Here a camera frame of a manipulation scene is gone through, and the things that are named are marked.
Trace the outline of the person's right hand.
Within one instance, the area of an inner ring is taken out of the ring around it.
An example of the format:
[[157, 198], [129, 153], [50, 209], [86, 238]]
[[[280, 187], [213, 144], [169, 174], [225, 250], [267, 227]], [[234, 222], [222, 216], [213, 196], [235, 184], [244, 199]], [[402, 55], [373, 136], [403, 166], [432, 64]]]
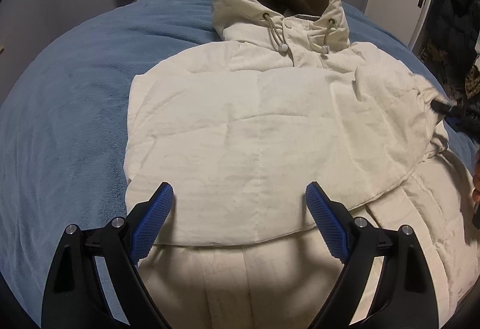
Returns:
[[475, 203], [480, 202], [480, 152], [476, 154], [476, 163], [473, 174], [473, 193], [472, 199]]

